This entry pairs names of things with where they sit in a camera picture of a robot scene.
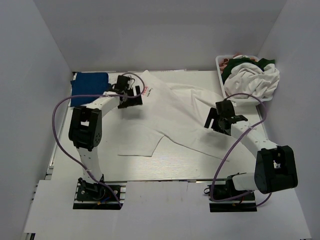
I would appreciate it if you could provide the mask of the cream white t shirt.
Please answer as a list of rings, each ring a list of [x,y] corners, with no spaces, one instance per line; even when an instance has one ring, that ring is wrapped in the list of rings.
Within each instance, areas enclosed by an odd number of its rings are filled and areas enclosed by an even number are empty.
[[[225,92],[230,96],[237,93],[253,95],[260,99],[270,98],[278,87],[280,71],[275,64],[268,64],[262,71],[249,63],[242,63],[231,70],[227,79],[222,79]]]

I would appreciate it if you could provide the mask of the dark green t shirt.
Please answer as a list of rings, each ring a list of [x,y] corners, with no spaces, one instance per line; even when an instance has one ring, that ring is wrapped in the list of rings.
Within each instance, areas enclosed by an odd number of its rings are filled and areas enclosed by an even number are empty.
[[[239,66],[240,64],[251,64],[254,66],[259,67],[262,71],[264,71],[265,66],[267,66],[268,64],[275,64],[276,61],[274,59],[266,59],[266,58],[262,58],[259,61],[254,61],[250,58],[244,57],[244,58],[237,58],[237,59],[230,59],[226,65],[226,67],[223,69],[222,71],[222,79],[226,80],[229,75],[231,74],[231,71],[233,68],[235,68],[236,66]]]

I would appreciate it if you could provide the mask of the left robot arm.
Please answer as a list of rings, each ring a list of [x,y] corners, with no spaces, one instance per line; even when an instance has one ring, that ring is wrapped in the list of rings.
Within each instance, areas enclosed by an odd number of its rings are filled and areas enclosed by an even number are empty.
[[[102,140],[103,117],[113,109],[142,105],[142,93],[131,73],[117,76],[111,86],[111,96],[99,97],[86,105],[75,106],[72,111],[68,138],[78,151],[83,177],[78,182],[88,188],[88,193],[99,200],[105,196],[106,187],[98,157],[98,145]]]

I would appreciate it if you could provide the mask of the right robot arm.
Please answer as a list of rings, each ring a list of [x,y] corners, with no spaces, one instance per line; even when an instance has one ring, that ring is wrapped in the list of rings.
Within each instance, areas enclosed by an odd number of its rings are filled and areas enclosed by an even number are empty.
[[[271,194],[298,186],[293,149],[288,145],[280,146],[268,140],[246,117],[235,113],[230,100],[217,102],[216,107],[210,109],[204,126],[236,139],[223,157],[222,163],[226,162],[239,143],[255,157],[254,172],[228,176],[222,190],[216,190],[215,184],[212,183],[209,192],[211,201],[237,200],[254,191]]]

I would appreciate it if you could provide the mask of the white plastic laundry basket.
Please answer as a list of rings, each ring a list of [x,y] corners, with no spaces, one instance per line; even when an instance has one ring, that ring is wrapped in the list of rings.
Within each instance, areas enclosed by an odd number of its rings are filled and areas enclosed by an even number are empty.
[[[224,87],[224,83],[223,83],[223,79],[222,79],[222,73],[220,72],[218,61],[221,60],[223,57],[231,57],[232,55],[233,54],[218,55],[215,58],[215,63],[216,63],[217,71],[218,71],[218,78],[219,78],[219,82],[220,82],[222,96],[224,98],[228,97],[229,95],[225,91],[225,87]],[[237,106],[257,106],[257,105],[260,104],[259,101],[255,100],[252,97],[248,97],[248,98],[234,98],[234,97],[231,97],[230,100],[233,101],[234,103],[236,103]]]

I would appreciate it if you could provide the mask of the folded blue t shirt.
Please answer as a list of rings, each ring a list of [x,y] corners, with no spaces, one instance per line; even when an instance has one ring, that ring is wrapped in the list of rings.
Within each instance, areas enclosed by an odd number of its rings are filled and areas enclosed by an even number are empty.
[[[111,87],[106,72],[77,72],[71,84],[71,95],[103,95]]]

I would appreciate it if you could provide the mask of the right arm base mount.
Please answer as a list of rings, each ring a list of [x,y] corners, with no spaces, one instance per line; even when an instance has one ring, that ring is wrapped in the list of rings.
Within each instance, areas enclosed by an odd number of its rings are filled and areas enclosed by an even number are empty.
[[[229,190],[227,184],[217,184],[213,189],[213,198],[223,201],[212,201],[210,198],[210,190],[211,185],[208,185],[203,193],[209,198],[209,210],[211,213],[244,213],[257,211],[256,198],[253,192],[232,200],[225,200],[243,194],[245,191]]]

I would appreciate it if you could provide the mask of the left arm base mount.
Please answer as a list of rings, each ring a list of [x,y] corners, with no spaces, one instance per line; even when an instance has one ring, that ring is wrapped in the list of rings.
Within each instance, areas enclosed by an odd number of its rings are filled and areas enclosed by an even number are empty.
[[[74,210],[120,210],[115,196],[123,205],[125,201],[126,185],[112,183],[110,189],[97,183],[87,183],[78,179],[74,201]]]

